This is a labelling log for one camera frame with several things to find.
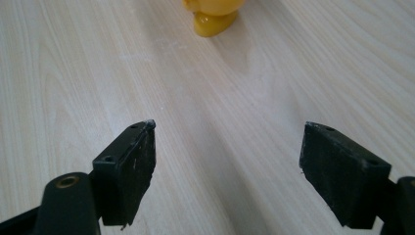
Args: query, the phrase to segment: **yellow toy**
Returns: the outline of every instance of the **yellow toy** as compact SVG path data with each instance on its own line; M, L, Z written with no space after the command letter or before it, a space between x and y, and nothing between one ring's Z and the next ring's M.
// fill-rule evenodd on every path
M195 31L211 37L228 28L238 16L245 0L182 0L183 6L195 14Z

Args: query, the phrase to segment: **yellow object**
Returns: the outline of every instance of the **yellow object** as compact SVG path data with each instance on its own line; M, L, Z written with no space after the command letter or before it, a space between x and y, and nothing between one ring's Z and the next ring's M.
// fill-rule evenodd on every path
M228 28L238 16L245 0L182 0L183 6L195 13L195 31L200 36L215 36Z

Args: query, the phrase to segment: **table surface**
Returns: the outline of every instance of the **table surface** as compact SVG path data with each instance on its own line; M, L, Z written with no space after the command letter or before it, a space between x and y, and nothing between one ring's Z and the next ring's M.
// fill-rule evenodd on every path
M103 234L379 234L339 225L301 140L323 123L414 175L414 1L247 1L213 38L192 20L180 0L0 1L0 221L153 118L151 187Z

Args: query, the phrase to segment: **yellow duck toy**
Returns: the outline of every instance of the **yellow duck toy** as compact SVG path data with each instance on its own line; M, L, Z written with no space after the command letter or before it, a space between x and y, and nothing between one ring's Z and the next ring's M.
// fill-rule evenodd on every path
M182 0L183 6L194 13L196 33L202 37L215 36L228 28L238 16L245 0Z

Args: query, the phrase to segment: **wood grain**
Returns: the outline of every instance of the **wood grain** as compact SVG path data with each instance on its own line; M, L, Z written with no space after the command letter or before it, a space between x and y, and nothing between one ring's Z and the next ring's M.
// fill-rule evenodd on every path
M379 234L340 227L300 143L320 122L414 175L415 2L248 1L201 38L178 0L0 1L0 221L147 118L158 164L123 234Z

